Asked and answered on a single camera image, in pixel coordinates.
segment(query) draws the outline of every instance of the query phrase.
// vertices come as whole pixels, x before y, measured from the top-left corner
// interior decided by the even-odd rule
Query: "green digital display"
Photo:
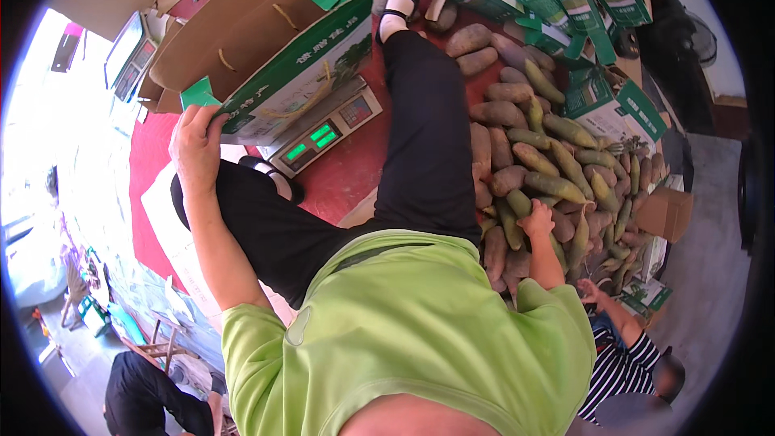
[[[293,149],[293,150],[289,151],[289,152],[286,154],[286,156],[285,156],[285,157],[286,157],[288,160],[293,160],[293,159],[295,159],[296,157],[298,157],[298,155],[299,155],[300,153],[302,153],[302,152],[303,152],[303,151],[304,151],[306,148],[307,148],[307,145],[304,145],[303,143],[300,143],[300,144],[296,145],[296,147],[294,147],[294,149]]]
[[[320,137],[331,131],[329,124],[324,124],[321,128],[318,128],[315,132],[309,135],[312,141],[317,141]]]
[[[327,144],[331,143],[331,140],[334,140],[335,138],[336,138],[336,132],[332,131],[331,133],[325,135],[323,138],[318,140],[316,145],[318,146],[319,149],[322,149]]]

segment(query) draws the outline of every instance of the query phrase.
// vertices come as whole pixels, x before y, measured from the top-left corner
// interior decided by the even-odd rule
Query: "wooden stool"
[[[170,333],[169,341],[165,343],[156,343],[156,337],[159,334],[159,326],[164,322],[168,325],[172,332]],[[135,345],[130,340],[121,338],[121,341],[129,347],[133,352],[137,352],[142,355],[148,362],[154,364],[158,369],[161,369],[157,358],[164,358],[164,374],[170,374],[170,362],[172,362],[173,355],[186,354],[193,358],[199,358],[199,355],[182,348],[180,345],[175,344],[175,337],[178,334],[178,328],[169,322],[162,320],[160,317],[156,317],[156,327],[153,329],[153,336],[150,339],[150,344]]]

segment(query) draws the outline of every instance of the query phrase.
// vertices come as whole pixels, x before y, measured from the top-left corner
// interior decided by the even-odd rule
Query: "lime green shirt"
[[[332,271],[357,253],[396,247]],[[589,390],[595,342],[573,286],[526,279],[510,312],[458,237],[377,231],[317,273],[286,330],[267,308],[223,314],[239,433],[331,434],[375,398],[409,393],[501,434],[565,434]]]

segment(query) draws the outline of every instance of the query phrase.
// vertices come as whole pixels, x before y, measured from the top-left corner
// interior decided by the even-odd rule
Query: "black and white striped shirt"
[[[660,357],[660,351],[642,332],[638,341],[629,349],[621,348],[607,328],[598,328],[595,335],[597,359],[589,384],[589,394],[579,409],[579,417],[597,424],[597,404],[608,397],[624,392],[654,394],[651,373]]]

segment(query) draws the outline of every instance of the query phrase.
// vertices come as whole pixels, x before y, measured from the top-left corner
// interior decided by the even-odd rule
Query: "pile of sweet potatoes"
[[[661,154],[635,142],[596,138],[582,125],[553,114],[565,97],[557,90],[551,57],[491,32],[483,24],[460,29],[445,51],[466,75],[498,57],[508,64],[490,85],[485,103],[470,108],[472,176],[485,271],[499,292],[516,292],[528,276],[530,242],[516,224],[531,198],[552,209],[550,241],[569,283],[586,258],[608,254],[600,269],[615,273],[615,293],[642,266],[651,236],[639,232],[635,213],[650,186],[664,176]]]

